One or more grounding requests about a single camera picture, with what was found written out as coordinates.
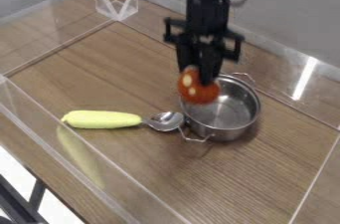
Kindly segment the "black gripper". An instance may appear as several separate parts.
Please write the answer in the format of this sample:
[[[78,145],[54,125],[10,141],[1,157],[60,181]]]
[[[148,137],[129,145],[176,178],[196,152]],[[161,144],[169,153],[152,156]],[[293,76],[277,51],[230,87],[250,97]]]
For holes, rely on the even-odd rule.
[[[218,75],[222,59],[238,60],[244,37],[228,29],[229,7],[245,0],[185,0],[185,19],[165,18],[164,40],[176,45],[178,71],[197,66],[204,86],[212,84]]]

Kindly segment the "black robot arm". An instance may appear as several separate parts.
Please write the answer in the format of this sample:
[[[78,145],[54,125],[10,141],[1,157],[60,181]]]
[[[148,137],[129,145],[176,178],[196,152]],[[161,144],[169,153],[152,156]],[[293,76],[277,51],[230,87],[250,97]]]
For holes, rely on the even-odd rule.
[[[222,60],[237,62],[244,36],[228,28],[229,7],[246,0],[185,0],[185,17],[164,18],[164,41],[174,45],[178,71],[194,66],[208,86],[218,76]]]

